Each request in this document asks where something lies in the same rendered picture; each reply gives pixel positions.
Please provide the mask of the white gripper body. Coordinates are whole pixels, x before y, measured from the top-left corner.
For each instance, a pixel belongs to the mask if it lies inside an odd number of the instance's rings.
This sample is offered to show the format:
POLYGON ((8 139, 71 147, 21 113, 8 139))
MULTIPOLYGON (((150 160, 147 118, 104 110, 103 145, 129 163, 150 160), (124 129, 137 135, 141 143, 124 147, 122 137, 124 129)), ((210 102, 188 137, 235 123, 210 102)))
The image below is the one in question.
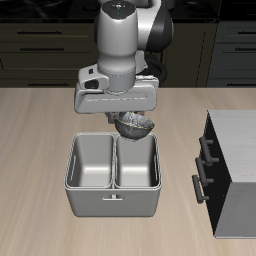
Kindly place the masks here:
POLYGON ((127 92, 114 93, 107 89, 83 89, 76 85, 74 110, 79 114, 105 112, 152 111, 156 107, 159 80, 138 75, 135 85, 127 92))

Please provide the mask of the dark grey speckled bowl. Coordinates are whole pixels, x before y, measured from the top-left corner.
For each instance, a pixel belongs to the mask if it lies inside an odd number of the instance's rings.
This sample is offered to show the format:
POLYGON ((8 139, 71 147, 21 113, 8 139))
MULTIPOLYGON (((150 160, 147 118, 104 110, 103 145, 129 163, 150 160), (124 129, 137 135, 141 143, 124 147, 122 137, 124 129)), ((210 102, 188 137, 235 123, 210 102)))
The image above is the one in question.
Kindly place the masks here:
POLYGON ((150 119, 134 112, 117 112, 113 117, 116 130, 123 138, 130 140, 146 137, 155 127, 150 119))

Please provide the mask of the white two-bin basket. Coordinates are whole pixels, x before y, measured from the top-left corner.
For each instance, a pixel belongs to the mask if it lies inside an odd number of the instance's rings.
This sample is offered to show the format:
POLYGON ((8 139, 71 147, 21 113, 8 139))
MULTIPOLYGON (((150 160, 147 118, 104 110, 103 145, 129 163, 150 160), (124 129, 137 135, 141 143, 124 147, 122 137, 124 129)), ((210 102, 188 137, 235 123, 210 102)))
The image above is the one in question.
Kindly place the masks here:
POLYGON ((151 217, 162 187, 157 137, 132 142, 118 133, 78 133, 64 188, 77 217, 151 217))

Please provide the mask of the dark olive kitchen cupboard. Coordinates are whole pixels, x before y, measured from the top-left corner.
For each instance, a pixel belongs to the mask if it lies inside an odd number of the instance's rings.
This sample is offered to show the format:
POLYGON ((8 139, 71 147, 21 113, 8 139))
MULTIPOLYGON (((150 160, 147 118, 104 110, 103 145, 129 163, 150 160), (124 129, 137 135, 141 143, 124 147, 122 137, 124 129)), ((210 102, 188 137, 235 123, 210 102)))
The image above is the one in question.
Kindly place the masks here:
MULTIPOLYGON (((217 25, 178 21, 156 55, 164 87, 206 85, 217 25)), ((91 23, 0 23, 0 87, 73 87, 78 70, 97 61, 91 23)))

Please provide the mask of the dark grey kitchen cupboard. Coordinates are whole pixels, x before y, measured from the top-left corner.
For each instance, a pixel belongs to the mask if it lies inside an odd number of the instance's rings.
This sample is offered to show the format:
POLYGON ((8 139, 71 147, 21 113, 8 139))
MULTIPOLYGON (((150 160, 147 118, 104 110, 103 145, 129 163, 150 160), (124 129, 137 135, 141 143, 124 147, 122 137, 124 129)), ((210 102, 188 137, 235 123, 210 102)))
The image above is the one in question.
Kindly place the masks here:
POLYGON ((207 87, 256 87, 256 21, 218 24, 207 87))

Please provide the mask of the dark wooden cabinet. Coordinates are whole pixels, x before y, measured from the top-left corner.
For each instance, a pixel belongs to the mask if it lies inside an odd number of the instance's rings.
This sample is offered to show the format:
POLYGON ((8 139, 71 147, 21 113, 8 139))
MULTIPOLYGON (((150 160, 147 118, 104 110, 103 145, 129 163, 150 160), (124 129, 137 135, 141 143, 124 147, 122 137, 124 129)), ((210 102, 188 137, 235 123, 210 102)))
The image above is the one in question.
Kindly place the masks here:
POLYGON ((192 181, 213 236, 256 239, 256 110, 209 110, 199 143, 192 181))

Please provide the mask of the black kitchen counter top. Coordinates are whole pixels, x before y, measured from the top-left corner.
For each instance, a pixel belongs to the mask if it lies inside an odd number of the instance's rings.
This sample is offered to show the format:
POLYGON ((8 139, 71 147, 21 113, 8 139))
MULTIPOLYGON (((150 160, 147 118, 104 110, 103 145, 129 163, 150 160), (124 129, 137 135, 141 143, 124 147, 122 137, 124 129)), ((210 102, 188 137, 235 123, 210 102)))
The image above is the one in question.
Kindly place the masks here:
MULTIPOLYGON (((0 0, 0 23, 92 23, 98 0, 0 0)), ((256 0, 175 0, 177 23, 256 21, 256 0)))

